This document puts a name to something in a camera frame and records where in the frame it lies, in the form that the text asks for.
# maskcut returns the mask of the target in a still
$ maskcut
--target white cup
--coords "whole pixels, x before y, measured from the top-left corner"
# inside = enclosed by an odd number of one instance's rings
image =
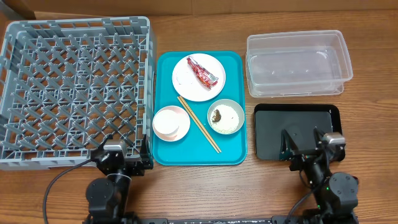
[[[177,114],[172,110],[159,111],[155,115],[153,122],[155,129],[167,137],[175,136],[180,126]]]

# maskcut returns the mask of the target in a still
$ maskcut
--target gray plastic rack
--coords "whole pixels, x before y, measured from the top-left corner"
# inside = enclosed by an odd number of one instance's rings
[[[108,134],[150,149],[155,36],[146,17],[18,21],[0,56],[0,169],[73,166]]]

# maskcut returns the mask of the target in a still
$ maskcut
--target clear plastic container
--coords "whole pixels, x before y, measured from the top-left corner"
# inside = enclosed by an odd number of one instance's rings
[[[253,97],[337,95],[353,69],[338,30],[248,37],[246,74]]]

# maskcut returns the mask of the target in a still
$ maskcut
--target bowl of rice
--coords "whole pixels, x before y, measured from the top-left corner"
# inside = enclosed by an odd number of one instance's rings
[[[217,133],[233,134],[242,128],[244,111],[241,105],[233,100],[217,100],[207,111],[207,121]]]

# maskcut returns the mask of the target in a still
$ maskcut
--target white rice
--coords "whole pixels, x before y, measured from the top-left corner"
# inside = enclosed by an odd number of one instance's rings
[[[213,122],[213,116],[215,111],[218,110],[221,115],[221,119],[219,122]],[[210,117],[210,125],[211,127],[223,134],[231,134],[236,130],[239,124],[239,117],[237,112],[230,106],[226,105],[218,105],[216,108],[211,112]]]

